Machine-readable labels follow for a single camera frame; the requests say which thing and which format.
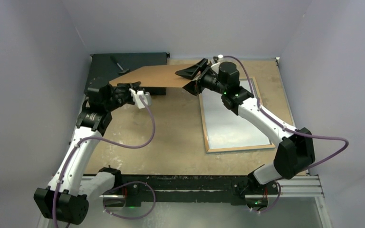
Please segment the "brown cardboard backing board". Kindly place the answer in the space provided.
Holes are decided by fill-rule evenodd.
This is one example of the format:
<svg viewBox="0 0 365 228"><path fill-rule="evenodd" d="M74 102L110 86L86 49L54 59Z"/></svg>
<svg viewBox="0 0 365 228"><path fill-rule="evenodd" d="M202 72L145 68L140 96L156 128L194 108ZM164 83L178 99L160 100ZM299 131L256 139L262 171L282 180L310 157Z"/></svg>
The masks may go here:
<svg viewBox="0 0 365 228"><path fill-rule="evenodd" d="M144 66L115 78L109 83L116 86L119 83L135 83L140 81L140 87L183 88L191 80L180 77L175 72L190 66L188 64Z"/></svg>

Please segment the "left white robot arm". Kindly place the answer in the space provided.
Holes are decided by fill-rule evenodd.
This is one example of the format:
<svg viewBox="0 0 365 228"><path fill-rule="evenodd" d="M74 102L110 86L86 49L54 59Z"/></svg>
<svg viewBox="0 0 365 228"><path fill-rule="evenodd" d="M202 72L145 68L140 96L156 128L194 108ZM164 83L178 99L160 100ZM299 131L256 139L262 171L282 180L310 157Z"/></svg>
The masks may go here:
<svg viewBox="0 0 365 228"><path fill-rule="evenodd" d="M96 78L85 91L85 98L77 116L68 151L45 188L37 188L33 199L42 216L52 220L53 227L60 223L66 227L79 225L85 219L92 201L108 191L118 194L123 187L121 172L104 167L83 185L82 179L88 164L110 122L111 112L124 106L148 108L151 97L141 87L141 82L110 84Z"/></svg>

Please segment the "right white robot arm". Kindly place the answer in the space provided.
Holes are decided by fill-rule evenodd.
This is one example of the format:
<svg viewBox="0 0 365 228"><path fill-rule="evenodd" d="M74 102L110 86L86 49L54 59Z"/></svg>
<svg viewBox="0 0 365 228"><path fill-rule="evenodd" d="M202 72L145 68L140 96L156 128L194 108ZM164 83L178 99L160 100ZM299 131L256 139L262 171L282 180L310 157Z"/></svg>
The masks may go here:
<svg viewBox="0 0 365 228"><path fill-rule="evenodd" d="M189 82L183 87L192 95L204 89L221 95L223 105L235 115L249 121L277 147L272 163L248 174L248 188L260 193L271 181L291 179L315 162L310 130L297 129L265 108L253 92L240 85L240 73L232 62L210 64L204 58L195 65L175 72Z"/></svg>

